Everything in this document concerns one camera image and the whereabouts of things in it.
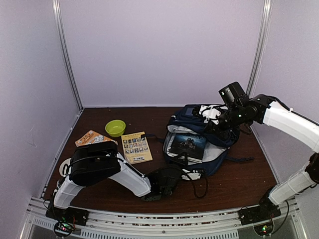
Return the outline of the yellow paperback book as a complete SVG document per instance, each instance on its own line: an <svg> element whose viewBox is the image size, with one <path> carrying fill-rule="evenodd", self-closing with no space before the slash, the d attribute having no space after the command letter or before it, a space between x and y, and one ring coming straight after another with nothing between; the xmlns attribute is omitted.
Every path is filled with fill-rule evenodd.
<svg viewBox="0 0 319 239"><path fill-rule="evenodd" d="M152 161L153 157L144 131L121 136L124 157L130 164Z"/></svg>

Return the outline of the dark Wuthering Heights book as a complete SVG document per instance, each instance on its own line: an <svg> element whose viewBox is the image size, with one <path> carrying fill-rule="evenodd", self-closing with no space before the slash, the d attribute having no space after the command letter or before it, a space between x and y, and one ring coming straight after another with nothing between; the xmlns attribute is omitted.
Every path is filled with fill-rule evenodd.
<svg viewBox="0 0 319 239"><path fill-rule="evenodd" d="M198 134L176 134L168 147L168 152L173 154L187 153L189 158L201 161L206 142L206 138Z"/></svg>

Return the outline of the navy blue backpack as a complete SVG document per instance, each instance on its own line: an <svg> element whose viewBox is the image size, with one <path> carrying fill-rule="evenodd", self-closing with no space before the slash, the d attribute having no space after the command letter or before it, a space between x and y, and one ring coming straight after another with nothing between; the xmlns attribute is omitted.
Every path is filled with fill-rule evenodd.
<svg viewBox="0 0 319 239"><path fill-rule="evenodd" d="M216 118L226 110L225 105L212 104L185 105L176 111L168 121L165 137L157 138L163 144L166 163L199 178L214 175L225 160L236 163L253 160L229 156L230 148L239 140L239 127L212 130Z"/></svg>

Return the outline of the orange comic paperback book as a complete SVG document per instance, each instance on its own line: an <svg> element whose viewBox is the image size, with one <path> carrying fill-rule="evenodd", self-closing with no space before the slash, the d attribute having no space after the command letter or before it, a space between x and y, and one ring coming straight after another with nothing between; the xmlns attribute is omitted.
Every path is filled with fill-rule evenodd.
<svg viewBox="0 0 319 239"><path fill-rule="evenodd" d="M90 130L85 135L83 135L80 139L76 140L75 145L77 147L80 147L80 146L85 146L85 145L89 145L89 144L108 142L108 141L114 142L116 145L118 145L118 143L115 140L113 140L109 137L106 137L98 132L93 131L93 130Z"/></svg>

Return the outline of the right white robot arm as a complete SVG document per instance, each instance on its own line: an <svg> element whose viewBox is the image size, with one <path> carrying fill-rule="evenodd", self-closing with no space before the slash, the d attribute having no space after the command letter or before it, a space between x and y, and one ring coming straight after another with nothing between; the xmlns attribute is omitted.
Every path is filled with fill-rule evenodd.
<svg viewBox="0 0 319 239"><path fill-rule="evenodd" d="M312 153L309 158L302 157L301 168L269 190L256 208L259 219L267 219L275 206L285 200L314 187L319 183L319 124L289 108L277 97L259 94L249 97L238 82L233 82L219 90L222 105L202 105L199 115L207 122L207 131L222 133L242 124L258 124L269 127L273 136L271 145L281 150L280 155L288 152L290 137L297 144L308 147Z"/></svg>

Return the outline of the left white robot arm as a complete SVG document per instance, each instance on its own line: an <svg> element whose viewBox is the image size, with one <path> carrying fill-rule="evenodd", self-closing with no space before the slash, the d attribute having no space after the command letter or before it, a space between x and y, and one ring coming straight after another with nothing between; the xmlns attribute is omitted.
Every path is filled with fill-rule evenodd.
<svg viewBox="0 0 319 239"><path fill-rule="evenodd" d="M173 165L145 175L125 160L112 141L80 146L70 162L63 165L62 178L48 208L59 220L69 220L72 216L69 206L78 193L105 179L119 183L143 201L157 201L174 192L182 173L182 169Z"/></svg>

